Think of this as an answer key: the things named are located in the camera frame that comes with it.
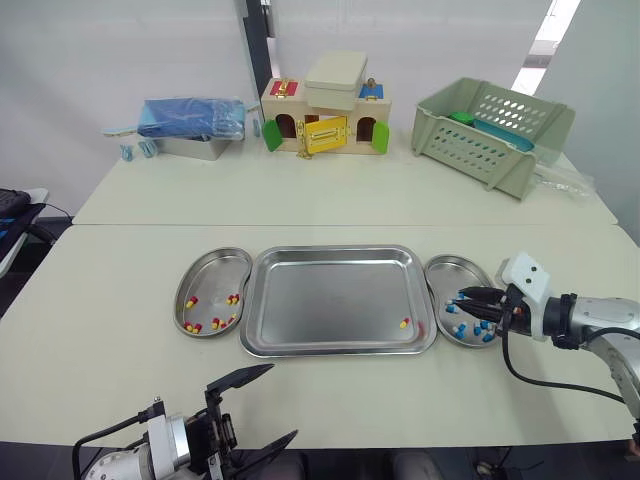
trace green block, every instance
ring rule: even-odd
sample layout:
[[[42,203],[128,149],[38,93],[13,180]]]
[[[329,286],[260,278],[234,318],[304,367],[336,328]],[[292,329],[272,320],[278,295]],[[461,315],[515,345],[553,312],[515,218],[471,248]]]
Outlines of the green block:
[[[264,138],[264,143],[267,144],[267,149],[270,152],[282,145],[282,134],[275,120],[269,120],[264,123],[262,126],[262,138]]]
[[[387,153],[387,147],[389,146],[389,125],[384,122],[376,122],[373,125],[371,146],[380,153]]]
[[[449,118],[464,125],[473,125],[473,115],[467,112],[453,112]]]

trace white wall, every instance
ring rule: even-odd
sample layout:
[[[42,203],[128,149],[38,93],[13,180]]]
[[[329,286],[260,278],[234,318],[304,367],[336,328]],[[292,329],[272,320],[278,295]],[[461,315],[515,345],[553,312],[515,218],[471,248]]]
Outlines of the white wall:
[[[75,213],[144,98],[237,96],[253,76],[232,0],[0,0],[0,186]],[[45,215],[56,215],[49,209]]]
[[[272,0],[283,76],[304,78],[324,50],[361,50],[409,131],[418,101],[460,77],[510,88],[550,0]]]
[[[576,120],[565,152],[640,244],[640,2],[582,0],[537,96]]]

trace yellow door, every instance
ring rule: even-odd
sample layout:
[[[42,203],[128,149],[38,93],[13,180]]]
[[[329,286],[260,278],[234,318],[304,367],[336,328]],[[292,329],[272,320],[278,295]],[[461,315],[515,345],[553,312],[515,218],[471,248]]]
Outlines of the yellow door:
[[[324,152],[347,144],[347,117],[307,123],[304,130],[309,153]]]

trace black cable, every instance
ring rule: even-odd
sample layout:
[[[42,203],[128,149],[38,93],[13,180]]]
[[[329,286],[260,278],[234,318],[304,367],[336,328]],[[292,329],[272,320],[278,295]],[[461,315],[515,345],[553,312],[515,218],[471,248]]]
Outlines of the black cable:
[[[87,466],[82,469],[82,472],[80,472],[80,477],[84,477],[84,474],[87,473],[87,470],[89,470],[91,465],[93,465],[93,462],[96,461],[96,458],[98,458],[98,455],[102,453],[102,450],[104,450],[104,447],[100,447],[96,452],[96,454],[93,457],[91,457],[91,460],[89,460],[89,463],[87,463]]]
[[[55,208],[56,210],[64,213],[67,216],[67,218],[69,219],[69,223],[73,223],[73,218],[71,218],[71,215],[69,215],[69,212],[67,212],[66,210],[64,210],[64,209],[62,209],[60,207],[56,207],[55,205],[51,205],[50,203],[45,203],[45,205],[47,207]]]
[[[32,223],[25,229],[25,231],[29,235],[33,235],[41,242],[50,246],[53,246],[53,244],[58,240],[58,237],[55,236],[51,230],[44,228],[42,225]]]
[[[591,343],[596,338],[601,337],[602,335],[606,335],[607,333],[619,333],[621,335],[627,335],[629,337],[640,340],[640,332],[636,332],[635,330],[629,330],[628,328],[620,327],[605,327],[590,333],[589,335],[587,335],[584,341],[585,343]]]
[[[496,466],[496,468],[502,468],[502,465],[504,465],[504,462],[507,460],[507,457],[511,454],[511,450],[513,450],[513,447],[507,448],[507,451],[502,456],[502,459],[500,460],[500,462],[498,462],[498,465]]]
[[[144,443],[144,438],[140,438],[139,440],[136,440],[135,442],[130,443],[129,445],[124,447],[122,450],[131,450],[132,448],[139,447],[143,443]]]
[[[513,365],[511,364],[511,359],[509,358],[509,327],[511,326],[512,310],[513,310],[513,307],[509,306],[509,308],[505,309],[505,312],[502,316],[502,329],[503,329],[502,330],[502,356],[504,357],[504,363],[507,365],[507,369],[509,369],[509,371],[514,377],[516,377],[519,380],[522,380],[523,382],[530,383],[532,385],[538,385],[540,387],[552,387],[552,388],[564,388],[566,390],[578,390],[580,392],[593,393],[594,395],[600,395],[603,397],[610,398],[611,400],[624,403],[624,400],[622,397],[610,392],[605,392],[604,390],[599,390],[597,388],[592,388],[592,387],[585,387],[583,385],[573,385],[571,383],[556,383],[556,382],[545,382],[543,380],[534,380],[532,378],[525,377],[524,375],[520,375],[518,372],[516,372],[515,368],[513,368]]]
[[[141,420],[141,415],[135,415],[131,418],[123,420],[122,422],[113,425],[112,427],[105,428],[104,430],[100,430],[99,432],[92,433],[91,435],[87,435],[86,437],[82,437],[80,440],[76,442],[73,446],[73,450],[71,450],[71,466],[73,468],[73,478],[74,480],[82,480],[82,473],[80,472],[80,447],[88,442],[93,440],[97,440],[98,438],[106,437],[107,435],[111,435],[118,430],[122,430],[130,425],[134,425]]]
[[[529,470],[533,470],[534,468],[538,468],[543,463],[544,463],[544,460],[540,460],[538,463],[534,463],[533,465],[529,465],[528,467],[524,467],[524,468],[516,468],[516,470],[519,470],[521,472],[528,472]]]

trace floor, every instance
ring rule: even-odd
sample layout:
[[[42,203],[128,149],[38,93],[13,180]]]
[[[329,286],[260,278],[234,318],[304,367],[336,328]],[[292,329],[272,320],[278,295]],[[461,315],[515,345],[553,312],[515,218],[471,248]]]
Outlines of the floor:
[[[69,226],[66,221],[57,219],[42,219],[38,223],[56,236],[62,234]],[[21,250],[11,271],[0,279],[0,321],[48,250],[47,245],[30,240]],[[474,465],[480,460],[496,464],[506,451],[506,448],[498,447],[428,450],[445,480],[478,479],[480,477],[475,473]],[[96,452],[97,449],[94,447],[83,448],[81,465],[87,464]],[[301,453],[306,456],[310,480],[390,478],[387,466],[392,450],[303,450]],[[520,475],[509,476],[510,479],[640,478],[640,462],[627,461],[625,453],[625,442],[514,447],[504,466],[510,469],[511,474]],[[0,478],[67,480],[71,478],[71,447],[0,442]]]

